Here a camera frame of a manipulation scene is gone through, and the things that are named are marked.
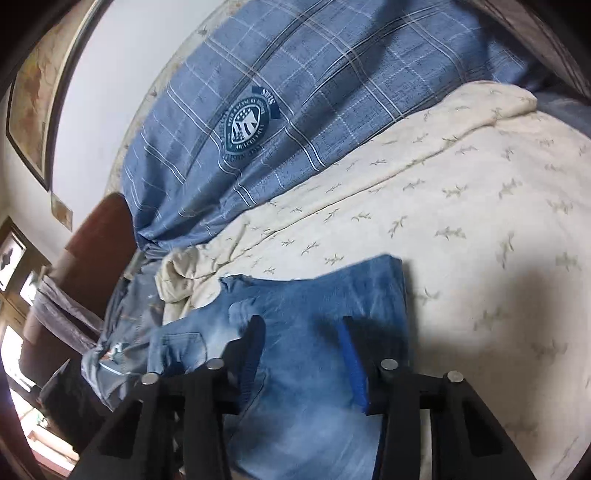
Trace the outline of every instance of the white wall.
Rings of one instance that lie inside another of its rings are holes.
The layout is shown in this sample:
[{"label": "white wall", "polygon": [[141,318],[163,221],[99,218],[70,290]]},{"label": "white wall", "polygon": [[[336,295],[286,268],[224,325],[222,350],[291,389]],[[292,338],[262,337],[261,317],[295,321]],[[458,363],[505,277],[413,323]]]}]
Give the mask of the white wall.
[{"label": "white wall", "polygon": [[[104,14],[74,71],[57,134],[53,190],[72,210],[74,231],[100,202],[117,150],[152,82],[219,4],[113,0]],[[4,122],[6,98],[0,107]],[[7,194],[8,214],[54,261],[71,233],[53,218],[49,194],[5,135],[0,135],[0,155],[0,189]]]},{"label": "white wall", "polygon": [[127,127],[162,68],[219,5],[211,0],[114,0],[68,89],[53,190],[74,230],[100,201]]},{"label": "white wall", "polygon": [[[8,95],[0,104],[0,128],[6,131]],[[0,136],[2,187],[8,199],[6,213],[50,261],[57,259],[71,233],[51,214],[49,192],[41,186],[14,151],[5,135]]]}]

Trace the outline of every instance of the blanket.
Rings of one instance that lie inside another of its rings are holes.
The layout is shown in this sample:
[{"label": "blanket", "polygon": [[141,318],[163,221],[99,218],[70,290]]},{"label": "blanket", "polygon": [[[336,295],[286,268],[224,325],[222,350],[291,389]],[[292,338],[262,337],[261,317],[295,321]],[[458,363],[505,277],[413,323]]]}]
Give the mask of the blanket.
[{"label": "blanket", "polygon": [[396,255],[416,370],[464,373],[536,478],[565,479],[591,440],[590,184],[590,139],[525,90],[470,83],[174,251],[157,287],[170,320],[226,275],[313,278]]},{"label": "blanket", "polygon": [[129,145],[138,245],[161,258],[471,80],[547,71],[460,0],[252,0],[181,65]]}]

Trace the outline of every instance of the bed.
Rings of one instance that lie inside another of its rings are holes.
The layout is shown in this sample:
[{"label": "bed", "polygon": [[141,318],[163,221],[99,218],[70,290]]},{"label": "bed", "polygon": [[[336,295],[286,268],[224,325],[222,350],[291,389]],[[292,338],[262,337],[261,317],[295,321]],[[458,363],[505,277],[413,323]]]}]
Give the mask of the bed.
[{"label": "bed", "polygon": [[[122,186],[138,245],[164,257],[150,284],[164,324],[227,275],[400,257],[414,368],[462,371],[536,477],[560,479],[591,441],[591,140],[531,92],[556,82],[549,69],[582,95],[588,84],[575,59],[537,52],[544,66],[505,34],[463,2],[252,0],[162,88]],[[250,154],[229,154],[235,106],[267,93],[276,117]]]},{"label": "bed", "polygon": [[400,257],[415,368],[462,371],[536,478],[566,478],[591,440],[590,181],[588,137],[526,90],[469,83],[171,253],[164,317],[208,304],[226,275],[313,278]]}]

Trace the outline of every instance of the denim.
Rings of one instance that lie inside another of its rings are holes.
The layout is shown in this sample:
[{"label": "denim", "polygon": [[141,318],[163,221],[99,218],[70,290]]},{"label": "denim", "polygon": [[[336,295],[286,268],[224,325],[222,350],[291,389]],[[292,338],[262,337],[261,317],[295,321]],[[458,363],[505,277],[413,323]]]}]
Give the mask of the denim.
[{"label": "denim", "polygon": [[111,410],[146,373],[150,336],[164,313],[154,280],[159,268],[160,262],[144,259],[131,281],[121,277],[99,341],[82,356],[82,376]]},{"label": "denim", "polygon": [[381,418],[353,401],[336,325],[351,316],[352,335],[377,357],[408,363],[402,262],[383,255],[314,280],[220,282],[213,303],[152,334],[148,370],[192,371],[260,315],[267,336],[251,401],[224,423],[232,466],[261,480],[369,480]]}]

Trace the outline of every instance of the embroidered emblem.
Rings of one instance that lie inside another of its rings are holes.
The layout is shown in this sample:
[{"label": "embroidered emblem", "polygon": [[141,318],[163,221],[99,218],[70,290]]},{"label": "embroidered emblem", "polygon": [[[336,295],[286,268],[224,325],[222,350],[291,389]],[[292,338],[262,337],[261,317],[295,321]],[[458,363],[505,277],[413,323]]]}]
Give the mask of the embroidered emblem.
[{"label": "embroidered emblem", "polygon": [[232,105],[223,122],[226,154],[233,157],[253,153],[263,140],[271,118],[281,118],[273,94],[263,87],[252,87],[252,96]]}]

